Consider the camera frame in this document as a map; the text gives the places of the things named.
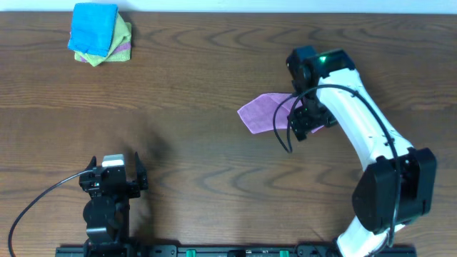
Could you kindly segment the purple microfiber cloth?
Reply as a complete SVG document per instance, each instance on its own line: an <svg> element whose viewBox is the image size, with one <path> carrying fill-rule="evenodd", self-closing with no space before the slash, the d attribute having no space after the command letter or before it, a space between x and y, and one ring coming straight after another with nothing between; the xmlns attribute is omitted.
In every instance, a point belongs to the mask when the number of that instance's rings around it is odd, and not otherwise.
<svg viewBox="0 0 457 257"><path fill-rule="evenodd" d="M273 114L279 104L286 100L290 94L266 93L242 106L237 112L240 119L252 134L273 130ZM284 103L276 114L276 128L286 129L287 117L296 97Z"/></svg>

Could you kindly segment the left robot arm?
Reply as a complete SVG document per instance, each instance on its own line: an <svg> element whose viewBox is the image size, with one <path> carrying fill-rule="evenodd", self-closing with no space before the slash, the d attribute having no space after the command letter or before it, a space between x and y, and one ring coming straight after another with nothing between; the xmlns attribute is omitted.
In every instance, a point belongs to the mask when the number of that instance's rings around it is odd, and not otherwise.
<svg viewBox="0 0 457 257"><path fill-rule="evenodd" d="M83 256L137 256L139 242L129 236L129 200L141 196L149 188L147 170L139 155L134 155L136 179L127 180L124 155L105 156L101 165L93 157L79 185L90 195L83 218L86 222L87 242Z"/></svg>

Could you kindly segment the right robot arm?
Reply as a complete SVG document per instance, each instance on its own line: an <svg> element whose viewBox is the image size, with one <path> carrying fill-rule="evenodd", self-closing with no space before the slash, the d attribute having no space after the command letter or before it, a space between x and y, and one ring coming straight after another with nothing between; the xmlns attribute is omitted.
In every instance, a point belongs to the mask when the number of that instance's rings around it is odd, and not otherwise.
<svg viewBox="0 0 457 257"><path fill-rule="evenodd" d="M336 239L335 254L392 253L396 232L431 210L436 157L429 148L414 148L389 123L344 50L318 53L303 46L286 65L296 98L286 136L302 141L314 129L339 125L361 162L351 198L355 217Z"/></svg>

